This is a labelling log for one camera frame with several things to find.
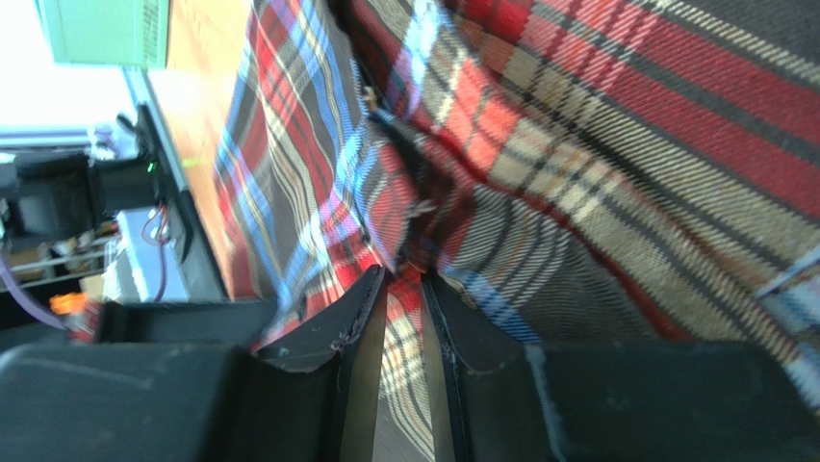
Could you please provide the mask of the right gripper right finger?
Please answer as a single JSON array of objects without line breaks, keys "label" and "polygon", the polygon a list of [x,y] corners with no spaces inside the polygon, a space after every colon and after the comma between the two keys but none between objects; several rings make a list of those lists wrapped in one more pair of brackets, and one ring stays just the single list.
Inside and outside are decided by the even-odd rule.
[{"label": "right gripper right finger", "polygon": [[737,342],[524,344],[423,282],[439,461],[815,461],[782,367]]}]

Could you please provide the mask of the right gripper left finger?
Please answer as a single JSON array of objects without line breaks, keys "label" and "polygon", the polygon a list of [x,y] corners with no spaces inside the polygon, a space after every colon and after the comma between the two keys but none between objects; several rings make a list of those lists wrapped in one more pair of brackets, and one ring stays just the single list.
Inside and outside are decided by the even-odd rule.
[{"label": "right gripper left finger", "polygon": [[368,461],[386,272],[257,346],[272,300],[108,302],[1,334],[5,461]]}]

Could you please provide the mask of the red brown plaid shirt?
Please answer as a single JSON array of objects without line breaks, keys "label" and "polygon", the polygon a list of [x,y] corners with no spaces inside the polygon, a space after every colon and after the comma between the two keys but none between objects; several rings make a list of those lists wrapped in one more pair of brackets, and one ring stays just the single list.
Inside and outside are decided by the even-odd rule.
[{"label": "red brown plaid shirt", "polygon": [[819,408],[815,1],[256,1],[215,182],[260,346],[391,272],[421,460],[434,272],[525,342],[751,342]]}]

